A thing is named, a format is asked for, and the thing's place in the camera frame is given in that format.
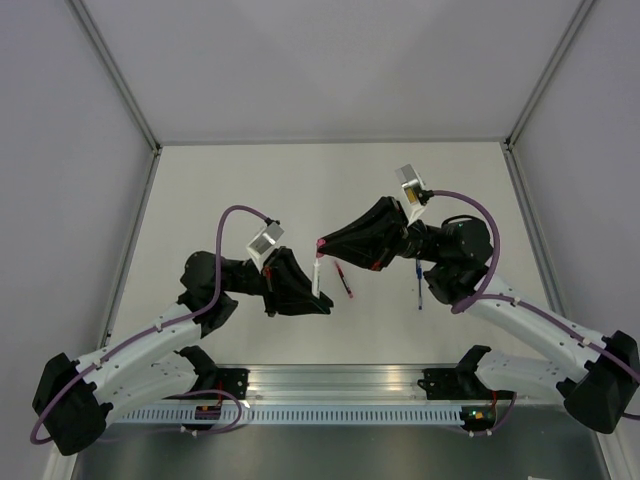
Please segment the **blue ballpoint pen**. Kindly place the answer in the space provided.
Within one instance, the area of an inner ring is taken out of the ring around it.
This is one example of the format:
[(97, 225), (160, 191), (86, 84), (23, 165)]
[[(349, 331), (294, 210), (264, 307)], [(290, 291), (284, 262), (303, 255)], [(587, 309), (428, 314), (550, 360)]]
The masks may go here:
[(415, 270), (416, 270), (416, 278), (417, 278), (417, 284), (418, 284), (418, 288), (417, 288), (417, 292), (418, 292), (418, 311), (422, 311), (423, 310), (423, 270), (422, 270), (422, 265), (421, 265), (421, 261), (416, 259), (415, 260)]

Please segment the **white marker pen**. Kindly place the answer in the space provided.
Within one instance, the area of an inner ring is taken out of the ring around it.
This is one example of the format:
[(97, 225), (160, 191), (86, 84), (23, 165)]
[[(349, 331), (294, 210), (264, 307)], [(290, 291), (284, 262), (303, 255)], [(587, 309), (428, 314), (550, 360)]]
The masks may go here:
[(321, 259), (323, 254), (317, 252), (315, 254), (315, 258), (313, 261), (313, 271), (312, 271), (312, 287), (311, 292), (316, 297), (319, 298), (321, 295), (321, 287), (320, 287), (320, 277), (321, 277)]

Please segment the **red gel pen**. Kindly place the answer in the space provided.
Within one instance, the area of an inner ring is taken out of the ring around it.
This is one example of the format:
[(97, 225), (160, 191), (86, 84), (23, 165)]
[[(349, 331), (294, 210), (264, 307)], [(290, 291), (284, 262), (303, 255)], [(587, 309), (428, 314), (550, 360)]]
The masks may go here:
[(348, 282), (348, 280), (346, 278), (346, 275), (344, 273), (344, 270), (343, 270), (342, 266), (340, 265), (340, 263), (337, 260), (334, 260), (334, 266), (335, 266), (337, 274), (338, 274), (338, 276), (340, 278), (341, 284), (343, 285), (344, 290), (345, 290), (345, 292), (347, 294), (347, 297), (349, 299), (351, 299), (351, 300), (354, 299), (353, 290), (351, 289), (351, 287), (349, 285), (349, 282)]

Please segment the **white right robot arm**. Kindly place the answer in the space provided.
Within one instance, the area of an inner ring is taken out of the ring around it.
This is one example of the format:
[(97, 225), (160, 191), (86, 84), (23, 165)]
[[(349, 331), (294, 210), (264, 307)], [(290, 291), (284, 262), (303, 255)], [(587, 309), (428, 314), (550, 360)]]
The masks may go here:
[(361, 217), (316, 241), (316, 256), (379, 272), (397, 257), (426, 261), (423, 278), (452, 314), (468, 313), (503, 329), (541, 354), (509, 357), (488, 346), (471, 348), (456, 366), (464, 395), (485, 390), (561, 404), (583, 426), (603, 434), (630, 418), (639, 390), (639, 347), (627, 333), (605, 335), (524, 298), (496, 273), (501, 254), (497, 223), (461, 193), (422, 191), (415, 201), (380, 198)]

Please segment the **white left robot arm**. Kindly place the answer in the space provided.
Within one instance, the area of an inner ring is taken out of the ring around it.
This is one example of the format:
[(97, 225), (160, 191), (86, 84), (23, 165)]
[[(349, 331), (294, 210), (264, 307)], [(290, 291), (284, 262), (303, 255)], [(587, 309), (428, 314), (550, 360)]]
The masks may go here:
[(198, 343), (230, 319), (239, 306), (234, 294), (261, 298), (269, 317), (328, 315), (334, 306), (314, 292), (287, 247), (275, 249), (261, 267), (199, 251), (187, 259), (180, 282), (183, 293), (139, 332), (76, 359), (59, 353), (46, 362), (32, 401), (38, 416), (32, 444), (53, 443), (71, 456), (149, 403), (211, 395), (217, 366)]

